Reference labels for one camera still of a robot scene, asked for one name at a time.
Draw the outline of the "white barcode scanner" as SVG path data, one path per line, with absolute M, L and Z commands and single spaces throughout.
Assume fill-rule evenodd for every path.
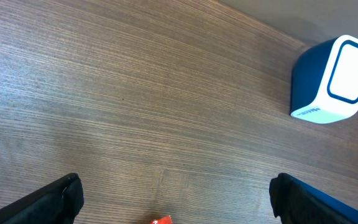
M 291 74 L 290 116 L 328 124 L 358 111 L 358 39 L 341 35 L 315 45 Z

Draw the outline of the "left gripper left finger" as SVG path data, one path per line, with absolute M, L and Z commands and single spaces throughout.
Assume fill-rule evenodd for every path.
M 84 205 L 79 175 L 60 179 L 0 209 L 0 224 L 73 223 Z

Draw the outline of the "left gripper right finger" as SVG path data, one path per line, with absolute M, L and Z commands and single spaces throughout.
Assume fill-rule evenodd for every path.
M 268 191 L 282 224 L 358 224 L 358 210 L 289 174 L 273 178 Z

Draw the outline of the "red stick sachet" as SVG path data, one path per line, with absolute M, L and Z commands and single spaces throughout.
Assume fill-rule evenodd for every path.
M 150 224 L 173 224 L 172 218 L 170 215 L 155 219 L 150 222 Z

